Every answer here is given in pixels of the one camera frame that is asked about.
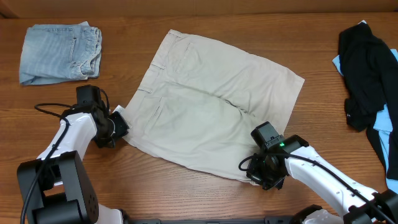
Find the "beige khaki shorts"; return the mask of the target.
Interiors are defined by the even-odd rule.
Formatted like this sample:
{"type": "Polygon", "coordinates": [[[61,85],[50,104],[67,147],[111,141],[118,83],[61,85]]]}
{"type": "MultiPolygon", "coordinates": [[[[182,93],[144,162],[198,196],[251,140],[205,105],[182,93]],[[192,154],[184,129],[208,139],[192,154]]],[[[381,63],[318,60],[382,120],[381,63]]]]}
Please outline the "beige khaki shorts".
{"type": "Polygon", "coordinates": [[[269,59],[170,30],[121,114],[125,140],[191,170],[247,182],[239,163],[257,152],[252,130],[287,127],[304,80],[269,59]]]}

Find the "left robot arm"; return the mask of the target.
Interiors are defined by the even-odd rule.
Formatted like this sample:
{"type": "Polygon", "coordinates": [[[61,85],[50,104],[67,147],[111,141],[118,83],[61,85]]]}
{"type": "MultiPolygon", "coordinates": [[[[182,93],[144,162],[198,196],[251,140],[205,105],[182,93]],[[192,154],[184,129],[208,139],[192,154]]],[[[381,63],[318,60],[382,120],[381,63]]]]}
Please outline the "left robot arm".
{"type": "Polygon", "coordinates": [[[119,112],[110,112],[108,96],[97,86],[76,88],[76,98],[57,115],[60,128],[46,150],[17,168],[21,223],[129,223],[124,210],[99,203],[82,163],[90,142],[115,147],[129,126],[119,112]]]}

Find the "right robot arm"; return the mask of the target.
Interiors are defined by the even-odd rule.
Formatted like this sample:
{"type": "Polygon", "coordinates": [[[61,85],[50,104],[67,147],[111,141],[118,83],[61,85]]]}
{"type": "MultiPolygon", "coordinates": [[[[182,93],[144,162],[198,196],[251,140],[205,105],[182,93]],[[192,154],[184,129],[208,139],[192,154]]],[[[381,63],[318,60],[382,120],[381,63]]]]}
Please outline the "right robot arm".
{"type": "Polygon", "coordinates": [[[294,215],[291,223],[397,223],[397,194],[379,193],[349,178],[324,160],[298,135],[279,134],[270,122],[251,132],[260,151],[245,159],[247,177],[264,190],[281,189],[288,176],[312,189],[335,211],[311,205],[294,215]]]}

